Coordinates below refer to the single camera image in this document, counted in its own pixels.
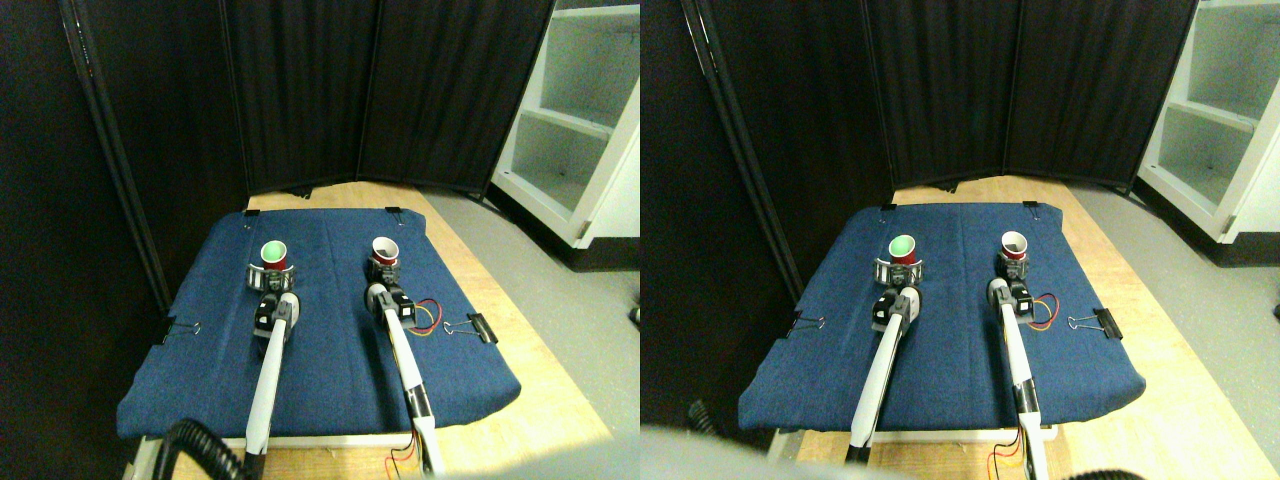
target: blue cloth mat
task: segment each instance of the blue cloth mat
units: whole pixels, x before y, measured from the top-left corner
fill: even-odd
[[[198,321],[201,332],[151,347],[116,410],[120,438],[161,435],[183,417],[224,438],[244,436],[265,351],[265,339],[253,337],[260,293],[244,287],[244,269],[250,261],[261,262],[259,248],[271,239],[288,246],[301,302],[298,324],[284,346],[271,435],[408,431],[390,340],[381,321],[365,310],[370,242],[384,236],[399,244],[401,287],[415,301],[439,301],[445,321],[465,321],[475,308],[422,233],[426,219],[408,210],[401,219],[403,225],[385,210],[340,209],[264,211],[256,218],[237,212],[219,220],[170,308],[178,323]],[[430,323],[421,311],[419,321]],[[495,334],[500,340],[502,330]],[[438,426],[484,419],[520,396],[497,344],[448,335],[443,325],[430,337],[408,340]]]
[[[888,242],[899,234],[915,237],[916,259],[924,260],[922,310],[900,344],[879,430],[1016,425],[998,315],[986,301],[1000,236],[1007,230],[1027,236],[1030,293],[1051,292],[1062,301],[1047,332],[1020,328],[1044,424],[1091,420],[1133,402],[1147,381],[1120,340],[1068,328],[1068,316],[1089,316],[1103,305],[1061,227],[1062,211],[1044,204],[1034,210],[1021,204],[938,204],[859,211],[796,305],[805,317],[826,316],[826,326],[773,343],[739,398],[739,424],[849,431],[881,338],[870,328],[872,305],[884,291],[873,279],[873,259],[888,260]],[[1043,307],[1037,310],[1039,320],[1048,319]],[[1124,319],[1116,320],[1123,332]]]

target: gray floor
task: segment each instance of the gray floor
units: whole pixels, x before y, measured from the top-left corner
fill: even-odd
[[[1280,467],[1280,321],[1271,314],[1280,301],[1280,268],[1220,269],[1137,200],[1092,186],[1070,189]]]
[[[614,434],[640,429],[640,273],[573,273],[518,227],[461,195],[422,196],[480,259]]]

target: wooden surface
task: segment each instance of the wooden surface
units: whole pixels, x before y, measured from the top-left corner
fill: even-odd
[[[426,216],[428,238],[476,311],[484,312],[502,339],[498,349],[522,387],[520,397],[502,411],[470,425],[438,430],[448,471],[502,470],[553,451],[609,438],[595,410],[507,293],[412,187],[355,182],[316,188],[310,200],[275,192],[253,196],[248,202],[250,209],[257,210],[384,206],[399,206]],[[387,453],[387,448],[269,448],[265,475],[273,479],[381,479],[387,476],[383,466]],[[403,462],[401,470],[408,465],[413,462]],[[206,476],[184,456],[174,477]]]
[[[956,193],[916,187],[896,204],[1020,202],[1062,210],[1062,233],[1098,298],[1124,330],[1124,346],[1147,392],[1101,419],[1061,426],[1047,447],[1050,472],[1124,468],[1146,479],[1274,479],[1276,471],[1249,435],[1222,390],[1204,370],[1147,287],[1071,192],[1056,180],[996,177],[964,182]],[[1053,328],[1065,328],[1055,325]],[[1275,376],[1276,372],[1243,372]],[[808,431],[797,460],[838,463],[849,433]],[[922,479],[986,477],[991,444],[877,444],[870,465]],[[1021,479],[1021,467],[1001,466]]]

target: black binder clip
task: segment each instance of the black binder clip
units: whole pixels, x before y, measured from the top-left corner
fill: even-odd
[[[392,214],[392,216],[396,218],[396,224],[397,225],[404,227],[404,219],[401,216],[401,212],[403,212],[403,210],[401,210],[401,207],[398,207],[398,206],[389,206],[389,207],[387,207],[387,212]]]
[[[198,335],[200,334],[200,323],[198,321],[195,323],[195,324],[179,324],[178,323],[178,317],[175,317],[175,316],[166,317],[166,320],[169,320],[169,328],[165,329],[164,337],[160,338],[160,344],[168,343],[169,342],[169,337],[178,337],[178,335],[186,335],[186,334],[192,334],[192,335]],[[180,326],[184,330],[179,330],[179,332],[174,333],[173,332],[174,326]]]
[[[796,311],[796,317],[791,320],[791,329],[787,330],[787,334],[782,338],[791,338],[791,333],[796,330],[808,330],[808,329],[822,330],[823,326],[827,326],[826,316],[819,316],[817,319],[805,319],[800,316],[800,314],[803,312],[804,312],[803,310]]]
[[[465,325],[465,324],[471,324],[471,328],[474,328],[475,332],[465,332],[465,330],[457,330],[457,329],[451,330],[449,329],[449,326],[458,326],[458,325]],[[445,321],[444,323],[444,333],[451,334],[451,335],[454,334],[454,333],[465,333],[467,335],[480,337],[480,342],[483,342],[483,343],[498,343],[498,337],[494,335],[493,334],[493,329],[489,328],[489,321],[485,320],[484,315],[480,315],[480,314],[467,314],[467,321],[460,321],[460,323],[456,323],[456,324],[451,324],[451,323]]]
[[[253,229],[253,224],[257,223],[257,214],[259,212],[261,212],[261,210],[244,210],[244,229],[246,230]]]
[[[1039,220],[1039,202],[1028,200],[1023,202],[1023,206],[1032,211],[1032,219]]]
[[[1082,320],[1098,319],[1100,326],[1082,325]],[[1066,325],[1071,330],[1089,329],[1098,330],[1107,335],[1107,338],[1124,339],[1124,334],[1120,333],[1120,325],[1116,325],[1116,319],[1111,316],[1111,311],[1107,308],[1093,308],[1093,316],[1085,316],[1083,319],[1066,317]]]
[[[884,205],[881,205],[881,223],[887,223],[884,220],[888,216],[888,214],[886,214],[886,211],[893,211],[893,210],[897,210],[897,204],[884,204]]]

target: red cup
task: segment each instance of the red cup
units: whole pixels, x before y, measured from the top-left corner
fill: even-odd
[[[892,242],[888,242],[888,256],[893,259],[895,264],[915,264],[915,238],[911,236],[895,237]]]
[[[262,243],[262,250],[260,250],[259,256],[262,257],[262,268],[268,270],[284,270],[285,262],[284,257],[289,253],[289,248],[284,246],[284,242],[270,241]]]
[[[374,260],[383,265],[396,265],[399,257],[399,246],[387,237],[374,238]]]
[[[1000,252],[1010,260],[1023,260],[1027,256],[1027,237],[1018,232],[1005,232],[1000,236]]]

